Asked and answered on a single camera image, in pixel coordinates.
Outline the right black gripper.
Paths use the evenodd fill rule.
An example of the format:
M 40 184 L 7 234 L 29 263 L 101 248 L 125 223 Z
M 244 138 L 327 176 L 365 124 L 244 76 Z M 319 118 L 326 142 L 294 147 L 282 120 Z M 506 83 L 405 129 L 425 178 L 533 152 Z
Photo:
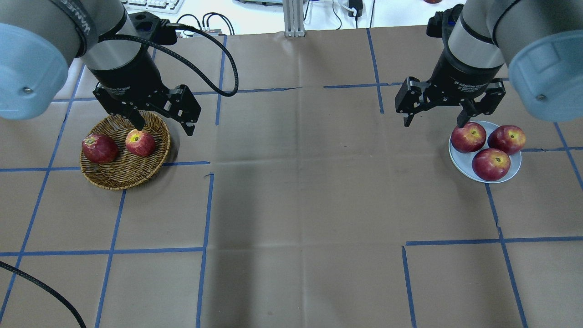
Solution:
M 395 96 L 395 111 L 403 115 L 404 126 L 409 127 L 420 112 L 436 106 L 460 104 L 462 110 L 456 126 L 463 128 L 475 116 L 493 114 L 506 95 L 503 79 L 494 78 L 500 68 L 500 64 L 491 68 L 470 66 L 458 60 L 446 47 L 426 82 L 406 77 Z M 481 100 L 473 100 L 482 93 Z

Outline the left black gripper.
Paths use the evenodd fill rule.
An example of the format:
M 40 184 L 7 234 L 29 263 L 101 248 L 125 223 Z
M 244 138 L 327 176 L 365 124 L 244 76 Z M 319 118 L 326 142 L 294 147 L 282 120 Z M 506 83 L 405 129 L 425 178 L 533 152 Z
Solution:
M 145 127 L 140 111 L 156 111 L 180 123 L 192 136 L 201 106 L 187 85 L 165 87 L 150 54 L 137 54 L 122 67 L 90 69 L 99 85 L 93 93 L 109 114 L 119 114 L 138 131 Z

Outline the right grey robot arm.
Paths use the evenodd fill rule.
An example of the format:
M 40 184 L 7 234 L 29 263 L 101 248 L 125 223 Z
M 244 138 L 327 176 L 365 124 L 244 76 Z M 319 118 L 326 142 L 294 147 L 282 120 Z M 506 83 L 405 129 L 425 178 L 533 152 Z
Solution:
M 583 114 L 580 0 L 468 0 L 428 20 L 443 51 L 427 81 L 407 77 L 395 98 L 404 126 L 438 106 L 461 107 L 463 127 L 493 114 L 505 96 L 503 65 L 527 112 L 545 121 Z

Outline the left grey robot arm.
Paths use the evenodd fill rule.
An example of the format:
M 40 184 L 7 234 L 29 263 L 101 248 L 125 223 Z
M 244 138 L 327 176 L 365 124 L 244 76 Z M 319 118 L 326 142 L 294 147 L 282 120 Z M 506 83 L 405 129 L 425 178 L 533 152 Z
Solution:
M 157 112 L 193 134 L 200 105 L 186 85 L 166 87 L 148 53 L 177 42 L 168 21 L 148 12 L 129 14 L 118 0 L 3 0 L 0 21 L 2 118 L 43 114 L 73 60 L 81 58 L 98 81 L 93 95 L 108 114 L 143 129 L 140 112 Z

